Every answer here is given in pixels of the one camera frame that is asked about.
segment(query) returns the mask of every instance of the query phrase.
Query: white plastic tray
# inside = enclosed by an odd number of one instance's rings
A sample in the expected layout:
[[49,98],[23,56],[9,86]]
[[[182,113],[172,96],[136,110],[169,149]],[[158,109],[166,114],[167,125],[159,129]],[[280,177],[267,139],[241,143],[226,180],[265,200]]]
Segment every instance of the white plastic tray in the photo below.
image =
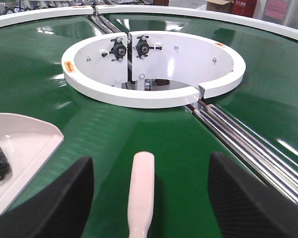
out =
[[54,125],[31,117],[0,113],[0,147],[11,172],[0,181],[0,214],[18,197],[64,139]]

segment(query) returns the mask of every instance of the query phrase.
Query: red sign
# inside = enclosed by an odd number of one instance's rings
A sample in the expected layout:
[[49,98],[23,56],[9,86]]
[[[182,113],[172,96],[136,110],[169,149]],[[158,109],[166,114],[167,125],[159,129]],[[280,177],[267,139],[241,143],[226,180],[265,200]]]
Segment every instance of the red sign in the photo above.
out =
[[264,15],[282,21],[285,17],[288,0],[268,0]]

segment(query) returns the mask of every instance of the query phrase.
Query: green conveyor belt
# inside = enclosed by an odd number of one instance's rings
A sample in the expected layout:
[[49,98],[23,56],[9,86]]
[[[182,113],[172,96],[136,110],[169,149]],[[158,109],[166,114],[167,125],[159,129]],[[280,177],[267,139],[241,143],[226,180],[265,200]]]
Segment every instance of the green conveyor belt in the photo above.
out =
[[[298,156],[276,140],[298,150],[297,42],[249,27],[190,17],[116,14],[109,19],[125,31],[180,30],[238,51],[247,64],[242,84],[209,101],[298,163]],[[125,22],[125,27],[116,19]],[[63,52],[97,34],[101,33],[83,16],[0,29],[0,112],[46,120],[65,136],[14,207],[80,156],[92,156],[95,199],[83,237],[127,237],[132,158],[147,150],[156,157],[152,237],[221,238],[207,193],[208,164],[212,151],[230,152],[183,107],[137,110],[109,105],[83,96],[60,77]]]
[[123,31],[167,30],[207,37],[236,50],[246,62],[242,83],[207,100],[267,139],[298,171],[298,42],[216,20],[152,14],[111,14]]

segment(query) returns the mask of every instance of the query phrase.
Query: cardboard box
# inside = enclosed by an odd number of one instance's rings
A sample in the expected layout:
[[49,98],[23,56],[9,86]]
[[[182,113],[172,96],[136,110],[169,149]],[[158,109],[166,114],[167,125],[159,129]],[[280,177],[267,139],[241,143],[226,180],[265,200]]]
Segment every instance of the cardboard box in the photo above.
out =
[[207,1],[208,11],[219,11],[230,13],[233,7],[234,0],[205,0]]

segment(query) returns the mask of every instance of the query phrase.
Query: orange warning label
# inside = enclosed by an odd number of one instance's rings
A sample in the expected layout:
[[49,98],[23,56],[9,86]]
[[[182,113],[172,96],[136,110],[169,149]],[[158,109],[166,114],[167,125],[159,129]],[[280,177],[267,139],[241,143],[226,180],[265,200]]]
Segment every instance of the orange warning label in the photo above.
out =
[[222,46],[222,47],[225,47],[225,45],[224,44],[222,44],[222,43],[220,43],[220,42],[216,42],[215,43],[217,46]]
[[64,66],[65,66],[67,72],[69,72],[69,73],[73,73],[73,72],[75,72],[75,69],[74,69],[74,66],[73,66],[72,62],[70,62],[70,61],[65,61],[65,62],[64,62]]

